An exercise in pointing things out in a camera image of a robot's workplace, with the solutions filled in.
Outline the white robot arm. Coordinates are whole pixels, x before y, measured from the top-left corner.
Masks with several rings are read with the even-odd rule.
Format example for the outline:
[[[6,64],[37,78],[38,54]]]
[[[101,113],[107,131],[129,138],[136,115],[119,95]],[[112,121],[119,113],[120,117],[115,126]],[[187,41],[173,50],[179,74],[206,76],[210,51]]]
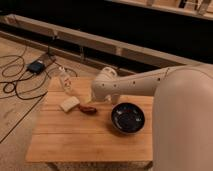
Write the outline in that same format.
[[[91,82],[95,101],[151,96],[153,171],[213,171],[213,64],[119,76],[103,68]]]

